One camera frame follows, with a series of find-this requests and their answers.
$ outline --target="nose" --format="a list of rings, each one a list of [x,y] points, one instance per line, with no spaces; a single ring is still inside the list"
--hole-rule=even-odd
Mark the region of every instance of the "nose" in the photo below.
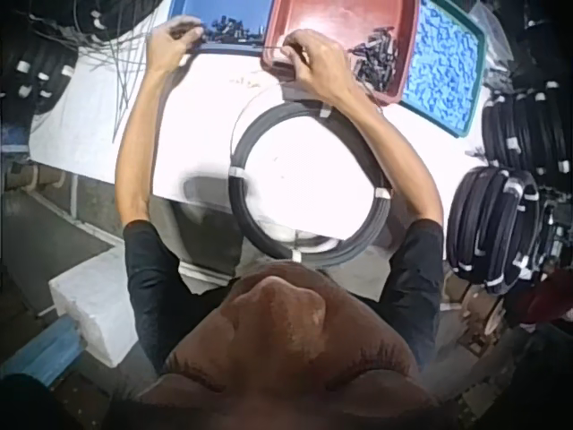
[[[300,370],[323,349],[324,299],[309,289],[269,276],[229,306],[232,350],[260,382]]]

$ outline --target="red tray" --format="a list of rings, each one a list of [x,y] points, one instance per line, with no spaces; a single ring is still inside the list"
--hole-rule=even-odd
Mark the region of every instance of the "red tray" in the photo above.
[[[419,5],[420,0],[275,0],[265,47],[280,47],[294,30],[313,29],[349,49],[366,42],[377,27],[394,27],[391,34],[398,41],[396,74],[386,92],[374,95],[382,103],[398,103],[414,50]],[[262,62],[279,73],[289,67],[279,49],[263,49]]]

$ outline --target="concrete floor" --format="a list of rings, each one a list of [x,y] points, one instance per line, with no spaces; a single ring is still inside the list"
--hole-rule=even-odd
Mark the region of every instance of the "concrete floor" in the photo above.
[[[62,187],[47,186],[39,192],[64,211],[70,211],[71,189],[69,175]],[[167,246],[184,262],[232,276],[237,268],[261,258],[261,253],[244,240],[230,214],[159,198],[152,199],[150,212]],[[395,217],[389,219],[392,233],[385,231],[376,245],[357,258],[329,269],[329,275],[340,285],[365,297],[377,299],[380,296],[389,272],[390,249],[399,243],[404,233],[396,222],[400,211],[393,208],[393,213]],[[80,177],[77,216],[112,235],[121,236],[112,185]],[[58,219],[22,192],[10,192],[5,196],[3,246],[4,263],[35,312],[51,305],[47,290],[50,279],[109,247]],[[196,279],[185,281],[191,290],[203,291],[212,287]],[[446,399],[458,395],[486,375],[495,374],[511,358],[515,343],[511,338],[502,348],[495,349],[495,356],[488,356],[495,359],[478,360],[457,344],[459,334],[464,330],[459,313],[442,313],[440,320],[436,359],[421,374],[422,384],[438,397]],[[139,344],[116,369],[101,365],[87,353],[78,360],[76,368],[108,393],[137,392],[155,378]]]

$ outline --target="table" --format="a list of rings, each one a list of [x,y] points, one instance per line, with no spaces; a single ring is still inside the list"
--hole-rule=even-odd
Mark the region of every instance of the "table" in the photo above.
[[[167,19],[169,0],[134,31],[139,34]],[[143,38],[135,52],[143,58]],[[81,52],[73,78],[55,109],[35,119],[30,157],[110,184],[122,131],[142,71],[124,74],[131,92],[114,138],[118,74]],[[249,123],[286,99],[308,98],[285,88],[253,56],[201,54],[169,95],[160,125],[153,193],[179,202],[230,211],[227,171],[231,148]],[[482,161],[466,155],[482,146],[481,111],[489,91],[482,89],[470,134],[456,139],[399,105],[384,115],[411,142],[430,170],[449,213],[463,175]],[[263,221],[313,234],[344,239],[362,224],[372,202],[372,186],[344,145],[318,123],[298,118],[271,130],[247,165],[249,207]]]

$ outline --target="hair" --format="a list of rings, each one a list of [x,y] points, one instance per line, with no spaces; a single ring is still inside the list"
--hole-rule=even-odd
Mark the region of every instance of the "hair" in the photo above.
[[[214,429],[211,419],[217,413],[200,408],[142,403],[137,400],[112,400],[102,430],[176,430]],[[453,430],[458,428],[453,403],[408,411],[398,417],[359,417],[343,412],[307,411],[308,427],[329,430]]]

